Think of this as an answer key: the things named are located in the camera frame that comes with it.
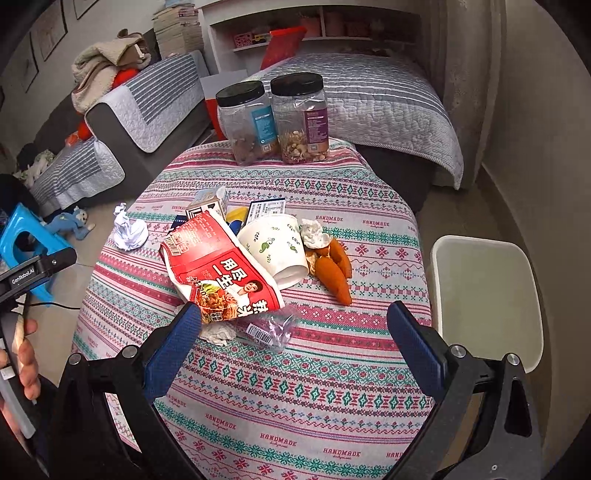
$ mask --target white trash bin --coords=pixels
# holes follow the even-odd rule
[[[442,236],[431,250],[433,327],[448,345],[501,360],[516,353],[531,372],[544,349],[530,262],[517,245]]]

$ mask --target crumpled paper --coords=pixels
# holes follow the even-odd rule
[[[236,329],[231,322],[204,323],[199,338],[217,346],[226,346],[229,340],[236,338]]]
[[[117,248],[133,250],[141,247],[148,239],[148,225],[143,220],[135,220],[133,223],[125,211],[125,204],[115,207],[115,229],[113,230],[113,241]]]
[[[332,237],[323,233],[322,225],[318,220],[300,220],[300,235],[304,245],[308,248],[328,247]]]

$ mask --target cable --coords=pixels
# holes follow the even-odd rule
[[[25,306],[24,303],[21,303],[20,301],[17,302],[17,304],[21,305],[21,306]],[[40,305],[55,305],[56,307],[60,307],[62,309],[68,309],[68,310],[80,310],[80,307],[69,307],[68,305],[62,305],[60,303],[55,303],[53,301],[42,301],[39,303],[31,303],[29,306],[30,307],[38,307]]]

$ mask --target paper cup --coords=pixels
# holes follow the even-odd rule
[[[259,217],[247,223],[238,240],[273,276],[280,290],[289,288],[308,274],[297,218],[286,213]]]

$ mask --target wall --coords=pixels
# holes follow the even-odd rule
[[[97,41],[116,38],[122,28],[130,32],[148,31],[152,28],[153,13],[162,4],[162,0],[99,0],[77,20],[73,1],[63,0],[68,33],[46,61],[33,41],[39,74],[29,91],[25,93],[18,83],[13,61],[0,77],[6,96],[0,111],[0,141],[16,156],[74,88],[72,63],[76,56]],[[28,35],[23,42],[29,42]]]
[[[591,410],[591,76],[534,0],[507,0],[506,13],[483,163],[523,235],[545,304],[552,374],[547,470]]]

